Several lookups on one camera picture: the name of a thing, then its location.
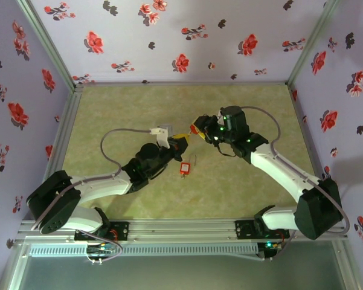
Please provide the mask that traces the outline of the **red padlock open shackle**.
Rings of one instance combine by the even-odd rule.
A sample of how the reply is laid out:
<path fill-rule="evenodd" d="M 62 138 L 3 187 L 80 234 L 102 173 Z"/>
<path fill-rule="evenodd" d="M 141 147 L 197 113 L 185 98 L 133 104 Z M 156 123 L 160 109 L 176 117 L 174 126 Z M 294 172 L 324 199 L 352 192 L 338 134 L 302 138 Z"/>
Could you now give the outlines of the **red padlock open shackle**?
<path fill-rule="evenodd" d="M 192 168 L 194 168 L 196 166 L 197 163 L 197 155 L 196 154 L 191 154 L 188 158 L 188 160 L 183 161 L 181 163 L 179 172 L 182 175 L 186 175 L 188 176 L 192 170 Z"/>

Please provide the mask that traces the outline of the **grey metal sheet panel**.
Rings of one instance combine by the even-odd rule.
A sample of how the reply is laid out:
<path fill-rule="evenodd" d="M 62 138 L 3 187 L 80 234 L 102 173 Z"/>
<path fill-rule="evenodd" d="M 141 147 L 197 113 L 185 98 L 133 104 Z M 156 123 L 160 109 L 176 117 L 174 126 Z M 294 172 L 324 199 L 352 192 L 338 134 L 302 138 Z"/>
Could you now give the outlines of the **grey metal sheet panel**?
<path fill-rule="evenodd" d="M 0 290 L 363 290 L 349 252 L 332 242 L 293 243 L 270 262 L 239 256 L 84 257 L 23 253 Z"/>

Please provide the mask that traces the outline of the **thin aluminium rail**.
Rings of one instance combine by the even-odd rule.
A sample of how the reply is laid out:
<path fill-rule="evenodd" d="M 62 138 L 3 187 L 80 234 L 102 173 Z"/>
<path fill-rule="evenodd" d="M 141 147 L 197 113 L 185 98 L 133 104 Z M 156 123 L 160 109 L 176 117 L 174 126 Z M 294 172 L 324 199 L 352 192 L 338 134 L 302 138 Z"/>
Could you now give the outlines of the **thin aluminium rail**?
<path fill-rule="evenodd" d="M 90 87 L 106 87 L 106 86 L 235 86 L 235 85 L 245 85 L 245 86 L 286 86 L 286 82 L 243 82 L 237 80 L 230 80 L 229 82 L 89 82 L 76 84 L 76 88 L 90 88 Z"/>

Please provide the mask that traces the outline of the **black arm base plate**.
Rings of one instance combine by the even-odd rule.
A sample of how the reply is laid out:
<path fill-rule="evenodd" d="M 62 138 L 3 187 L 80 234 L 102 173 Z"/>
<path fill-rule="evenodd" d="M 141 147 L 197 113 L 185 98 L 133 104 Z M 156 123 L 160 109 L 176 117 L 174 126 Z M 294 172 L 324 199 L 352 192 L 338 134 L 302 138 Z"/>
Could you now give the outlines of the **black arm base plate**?
<path fill-rule="evenodd" d="M 129 234 L 129 225 L 127 221 L 111 221 L 109 225 L 102 226 L 100 229 L 95 231 L 93 235 L 102 237 L 115 242 L 127 241 Z M 93 237 L 88 236 L 81 231 L 77 231 L 74 235 L 75 241 L 93 241 Z"/>
<path fill-rule="evenodd" d="M 270 230 L 253 219 L 237 220 L 234 222 L 237 239 L 288 239 L 288 230 Z"/>

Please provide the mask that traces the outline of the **long aluminium frame rail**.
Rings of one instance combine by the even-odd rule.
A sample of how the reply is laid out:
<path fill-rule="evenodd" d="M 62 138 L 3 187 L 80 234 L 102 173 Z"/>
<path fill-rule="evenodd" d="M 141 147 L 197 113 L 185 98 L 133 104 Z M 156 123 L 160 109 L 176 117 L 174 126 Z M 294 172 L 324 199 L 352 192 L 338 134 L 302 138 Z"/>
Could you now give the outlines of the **long aluminium frame rail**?
<path fill-rule="evenodd" d="M 120 244 L 171 244 L 171 243 L 250 243 L 259 242 L 287 242 L 288 239 L 237 239 L 234 222 L 235 219 L 123 219 L 129 225 L 127 241 Z M 75 241 L 77 230 L 61 228 L 53 233 L 42 234 L 32 230 L 32 221 L 23 221 L 14 238 L 15 243 L 89 243 L 93 241 Z M 290 230 L 293 241 L 307 241 L 308 239 L 299 231 Z"/>

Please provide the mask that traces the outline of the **aluminium side rail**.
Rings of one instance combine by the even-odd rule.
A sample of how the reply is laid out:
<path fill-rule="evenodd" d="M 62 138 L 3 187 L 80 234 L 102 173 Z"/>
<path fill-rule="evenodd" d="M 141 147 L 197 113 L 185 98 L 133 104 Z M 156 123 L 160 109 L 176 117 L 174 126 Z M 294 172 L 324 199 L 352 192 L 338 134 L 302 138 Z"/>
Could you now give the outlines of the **aluminium side rail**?
<path fill-rule="evenodd" d="M 341 205 L 338 186 L 332 179 L 330 169 L 325 169 L 321 166 L 318 152 L 315 148 L 315 142 L 310 135 L 310 129 L 307 123 L 303 121 L 304 110 L 300 105 L 297 89 L 290 86 L 289 92 L 292 97 L 295 112 L 298 115 L 300 128 L 313 168 L 313 173 L 305 181 L 300 182 L 303 185 L 309 186 L 309 188 L 302 191 L 303 195 L 299 199 L 300 213 L 305 213 L 316 221 L 322 219 L 327 221 L 340 221 L 342 214 L 336 208 L 337 205 Z"/>
<path fill-rule="evenodd" d="M 49 161 L 47 163 L 47 168 L 43 176 L 43 181 L 46 181 L 54 172 L 63 168 L 83 89 L 84 85 L 77 85 L 75 90 L 68 96 L 65 108 L 60 118 L 59 128 L 54 140 Z"/>

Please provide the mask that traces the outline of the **aluminium corner post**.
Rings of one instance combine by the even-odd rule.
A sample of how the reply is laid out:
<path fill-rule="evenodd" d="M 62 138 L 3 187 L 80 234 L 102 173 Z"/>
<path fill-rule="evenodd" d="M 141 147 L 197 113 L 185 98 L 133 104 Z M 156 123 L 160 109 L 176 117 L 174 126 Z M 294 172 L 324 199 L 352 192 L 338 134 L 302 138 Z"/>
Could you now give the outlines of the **aluminium corner post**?
<path fill-rule="evenodd" d="M 34 5 L 31 3 L 31 0 L 16 0 L 16 2 L 18 3 L 18 6 L 20 7 L 31 27 L 33 28 L 36 36 L 40 40 L 52 63 L 58 70 L 61 78 L 63 79 L 69 90 L 71 92 L 74 92 L 75 84 L 71 79 L 69 71 L 63 59 L 61 58 L 61 55 L 59 54 L 52 38 L 47 32 L 47 29 L 45 28 L 41 18 L 39 17 Z"/>
<path fill-rule="evenodd" d="M 319 37 L 323 33 L 323 31 L 326 29 L 328 23 L 333 17 L 334 11 L 338 7 L 341 0 L 327 0 L 324 4 L 323 12 L 320 16 L 320 18 L 317 20 L 307 42 L 303 49 L 303 52 L 300 54 L 286 84 L 287 86 L 292 86 L 297 77 L 299 76 L 301 70 L 303 69 L 303 66 L 307 60 L 307 58 L 310 55 L 310 52 L 315 47 L 316 43 L 318 42 Z"/>

